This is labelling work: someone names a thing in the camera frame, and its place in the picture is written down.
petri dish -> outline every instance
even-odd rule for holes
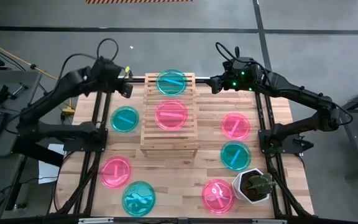
[[[229,113],[222,120],[223,134],[232,140],[244,140],[250,133],[249,120],[240,113]]]
[[[154,204],[154,189],[144,181],[131,183],[122,195],[122,207],[132,217],[142,217],[148,214]]]
[[[166,96],[177,96],[187,87],[186,75],[176,69],[168,69],[160,73],[156,81],[159,92]]]
[[[139,114],[135,108],[122,106],[111,115],[111,126],[118,132],[128,132],[136,128],[139,122]]]
[[[164,130],[179,130],[185,125],[188,109],[180,100],[164,100],[154,113],[154,120]]]
[[[205,209],[214,214],[225,214],[234,205],[234,191],[231,184],[221,179],[208,181],[201,193]]]
[[[129,161],[121,156],[111,157],[100,170],[101,182],[110,189],[116,189],[126,184],[131,177]]]
[[[251,151],[242,142],[229,141],[222,147],[221,160],[230,170],[244,170],[251,163]]]

gray floor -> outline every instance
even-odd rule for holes
[[[259,0],[259,4],[265,29],[358,30],[358,0]],[[257,28],[251,0],[119,5],[86,5],[78,0],[0,0],[0,24]],[[229,49],[238,45],[243,55],[263,62],[258,34],[0,31],[0,46],[57,74],[65,57],[77,52],[95,54],[98,42],[105,37],[118,41],[116,63],[130,65],[135,75],[166,68],[195,72],[200,77],[220,74],[223,59],[214,48],[215,41]],[[272,68],[292,83],[331,96],[339,105],[358,93],[358,35],[266,35],[266,39]],[[110,56],[113,50],[106,44],[102,53]],[[68,64],[67,70],[91,64],[79,57]],[[45,77],[42,83],[49,89],[54,85]],[[294,120],[313,112],[293,102],[290,106]],[[58,111],[47,116],[48,121],[58,122]],[[344,175],[358,170],[358,158],[343,128],[334,133],[310,132],[306,138],[315,143],[305,153],[315,213],[324,218],[358,221],[358,181],[344,179]],[[36,197],[44,188],[32,189],[32,211],[25,215],[45,212],[41,205],[48,204],[48,198]]]

white plant pot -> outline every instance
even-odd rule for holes
[[[234,190],[234,194],[236,195],[236,198],[240,199],[240,200],[246,200],[251,204],[255,204],[255,203],[259,203],[259,202],[263,202],[264,200],[268,200],[270,197],[270,194],[266,195],[265,198],[260,199],[258,201],[251,201],[249,200],[249,198],[247,198],[247,196],[245,196],[240,189],[240,183],[241,183],[241,177],[243,174],[246,174],[248,172],[252,172],[252,171],[257,171],[258,173],[260,173],[261,175],[263,174],[260,170],[258,170],[257,168],[251,169],[251,170],[247,170],[244,172],[241,172],[237,175],[237,177],[234,179],[233,183],[231,184],[233,186],[233,190]]]

wooden table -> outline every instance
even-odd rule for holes
[[[260,153],[257,131],[260,129],[255,102],[255,93],[249,91],[222,91],[217,95],[211,94],[210,87],[197,84],[198,107],[198,139],[200,148],[194,159],[179,157],[145,157],[140,151],[140,125],[131,133],[117,133],[110,124],[106,151],[101,158],[100,167],[112,156],[123,156],[129,159],[132,165],[132,177],[128,184],[143,180],[151,184],[156,192],[156,204],[147,217],[198,217],[198,218],[273,218],[271,199],[251,205],[248,202],[236,200],[232,210],[225,215],[214,215],[203,208],[201,190],[203,185],[211,179],[223,179],[231,183],[236,172],[224,167],[220,160],[220,150],[229,139],[221,132],[221,121],[225,114],[240,112],[247,116],[251,123],[251,132],[244,143],[252,153],[252,162],[248,169],[259,168],[266,172],[264,156]],[[109,109],[109,119],[115,109],[120,106],[132,106],[142,117],[144,84],[134,84],[130,99],[120,94],[113,94]],[[94,108],[96,94],[89,97],[80,96],[76,107],[73,124],[90,121]],[[288,100],[272,98],[274,118],[277,123],[291,123],[292,116]],[[83,152],[76,152],[67,159],[62,167],[57,185],[57,203],[62,206],[68,200],[78,185]],[[283,154],[283,165],[287,178],[288,188],[306,211],[313,213],[313,207],[306,181],[305,171],[299,158],[294,155]],[[121,205],[122,193],[120,189],[106,188],[98,178],[92,216],[127,217]],[[282,193],[278,189],[280,208],[284,211]],[[85,190],[83,206],[88,189]]]

wooden rack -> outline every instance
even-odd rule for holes
[[[178,96],[165,96],[157,89],[158,73],[146,73],[140,150],[145,156],[195,157],[198,150],[196,79],[186,73],[187,88]],[[164,100],[180,100],[188,108],[188,119],[180,130],[164,130],[155,122],[155,109]]]

